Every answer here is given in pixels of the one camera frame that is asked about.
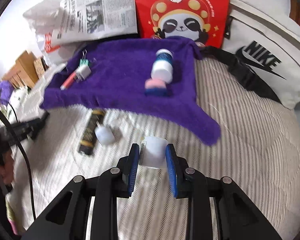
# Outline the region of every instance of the white plastic bag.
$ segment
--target white plastic bag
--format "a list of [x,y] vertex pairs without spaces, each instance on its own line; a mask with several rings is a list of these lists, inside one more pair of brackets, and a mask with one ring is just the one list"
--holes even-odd
[[81,45],[81,43],[70,43],[63,46],[51,46],[51,35],[61,1],[43,0],[23,14],[30,29],[35,33],[38,47],[48,65],[66,62]]

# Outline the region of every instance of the blue gripper pad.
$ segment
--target blue gripper pad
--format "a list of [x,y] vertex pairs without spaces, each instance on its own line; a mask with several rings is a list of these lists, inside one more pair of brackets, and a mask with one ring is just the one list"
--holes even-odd
[[134,157],[133,157],[131,169],[129,172],[129,180],[128,180],[128,192],[129,192],[130,196],[132,195],[132,192],[134,190],[134,185],[136,183],[139,157],[140,157],[139,147],[135,147],[134,148]]
[[169,146],[166,147],[166,162],[167,162],[167,168],[169,174],[170,189],[173,194],[173,197],[177,197],[178,196],[177,174],[174,168],[173,159],[171,156],[171,151]]

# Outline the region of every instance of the pink sponge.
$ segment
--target pink sponge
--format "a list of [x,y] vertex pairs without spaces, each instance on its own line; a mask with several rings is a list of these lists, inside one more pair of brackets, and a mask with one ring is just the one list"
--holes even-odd
[[148,79],[145,83],[145,89],[166,88],[166,83],[160,79]]

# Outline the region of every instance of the green clip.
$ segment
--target green clip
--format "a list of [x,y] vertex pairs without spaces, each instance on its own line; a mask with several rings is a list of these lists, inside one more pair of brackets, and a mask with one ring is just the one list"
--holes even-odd
[[89,60],[87,60],[87,59],[80,59],[79,66],[82,66],[82,65],[88,65],[89,66]]

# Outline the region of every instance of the human hand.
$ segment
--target human hand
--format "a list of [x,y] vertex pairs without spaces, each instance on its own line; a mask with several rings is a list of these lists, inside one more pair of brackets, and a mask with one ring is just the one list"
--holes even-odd
[[10,184],[13,181],[13,164],[14,160],[11,157],[11,149],[2,155],[4,161],[4,167],[0,165],[0,175],[3,178],[5,185]]

